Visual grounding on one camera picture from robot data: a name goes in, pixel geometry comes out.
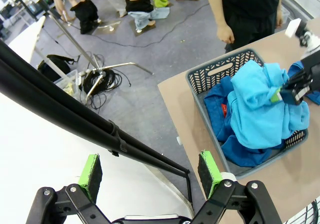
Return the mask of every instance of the person's hand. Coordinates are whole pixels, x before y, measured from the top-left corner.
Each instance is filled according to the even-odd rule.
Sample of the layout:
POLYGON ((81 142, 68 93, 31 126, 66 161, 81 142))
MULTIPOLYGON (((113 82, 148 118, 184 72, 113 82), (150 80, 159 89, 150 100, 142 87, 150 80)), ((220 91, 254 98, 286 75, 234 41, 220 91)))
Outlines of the person's hand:
POLYGON ((280 28, 282 27, 284 20, 282 17, 282 10, 281 7, 278 7, 278 9, 276 10, 276 23, 275 23, 275 27, 276 28, 280 28))
POLYGON ((216 31, 216 36, 223 42, 227 44, 234 43, 235 37, 234 33, 232 32, 230 26, 227 24, 218 26, 218 29, 216 31))

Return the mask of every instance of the plastic container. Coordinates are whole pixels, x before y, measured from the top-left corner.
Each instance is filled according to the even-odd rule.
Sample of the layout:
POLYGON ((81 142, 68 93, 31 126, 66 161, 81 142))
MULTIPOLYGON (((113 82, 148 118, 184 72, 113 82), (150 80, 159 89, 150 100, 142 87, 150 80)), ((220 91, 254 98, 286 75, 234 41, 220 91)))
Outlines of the plastic container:
POLYGON ((80 101, 80 90, 79 90, 79 75, 77 69, 70 71, 67 75, 68 78, 60 78, 54 82, 62 90, 69 84, 72 83, 73 97, 80 101))
POLYGON ((263 66, 263 60, 252 50, 245 49, 222 59, 211 60, 200 66, 189 70, 186 74, 186 80, 190 86, 195 103, 204 120, 206 128, 210 134, 213 144, 221 158, 226 172, 233 173, 237 179, 246 177, 256 172, 275 160, 283 157, 289 151, 292 151, 298 145, 302 144, 308 137, 308 130, 296 131, 291 137, 285 140, 285 148, 281 150, 272 150, 270 158, 256 167, 241 167, 226 159, 221 145, 214 131, 212 130, 208 112, 205 106, 204 98, 208 91, 220 82, 225 76, 233 77, 234 74, 249 60, 254 60, 260 66, 263 66))
POLYGON ((290 15, 290 11, 288 11, 283 5, 281 6, 281 10, 282 10, 283 23, 285 24, 288 21, 288 17, 290 15))

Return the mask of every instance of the gray plastic basket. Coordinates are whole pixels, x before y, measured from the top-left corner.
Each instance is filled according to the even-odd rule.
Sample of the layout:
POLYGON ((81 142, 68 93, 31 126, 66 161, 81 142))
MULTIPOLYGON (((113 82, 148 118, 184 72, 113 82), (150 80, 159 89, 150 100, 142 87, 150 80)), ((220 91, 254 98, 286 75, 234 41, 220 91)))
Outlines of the gray plastic basket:
POLYGON ((222 59, 205 62, 188 71, 185 77, 214 146, 220 155, 225 171, 233 173, 237 179, 244 178, 283 157, 286 153, 302 144, 308 137, 307 129, 294 132, 291 137, 285 140, 284 149, 272 150, 270 158, 256 167, 241 167, 226 159, 221 149, 222 143, 218 142, 212 130, 204 98, 214 85, 220 83, 222 78, 225 76, 233 77, 239 68, 249 60, 254 60, 260 66, 264 64, 264 61, 252 49, 245 49, 222 59))

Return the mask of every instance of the red fabric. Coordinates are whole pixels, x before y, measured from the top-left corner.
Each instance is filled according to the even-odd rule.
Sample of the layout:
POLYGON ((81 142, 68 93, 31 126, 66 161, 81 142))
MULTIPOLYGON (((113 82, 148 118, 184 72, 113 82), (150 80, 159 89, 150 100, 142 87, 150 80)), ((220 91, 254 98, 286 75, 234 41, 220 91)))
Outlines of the red fabric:
POLYGON ((222 107, 222 112, 223 112, 224 118, 226 118, 226 116, 227 116, 227 105, 226 104, 221 104, 221 107, 222 107))

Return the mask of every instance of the white backdrop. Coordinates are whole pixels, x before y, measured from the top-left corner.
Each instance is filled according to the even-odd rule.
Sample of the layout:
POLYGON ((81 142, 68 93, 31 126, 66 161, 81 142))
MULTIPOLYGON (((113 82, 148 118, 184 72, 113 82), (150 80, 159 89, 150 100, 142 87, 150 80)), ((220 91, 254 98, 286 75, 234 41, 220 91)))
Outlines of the white backdrop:
MULTIPOLYGON (((40 187, 56 191, 77 183, 89 154, 100 154, 103 171, 97 205, 110 220, 125 215, 179 214, 185 202, 143 164, 106 149, 33 114, 0 93, 0 220, 25 223, 40 187)), ((66 224, 80 224, 69 216, 66 224)))

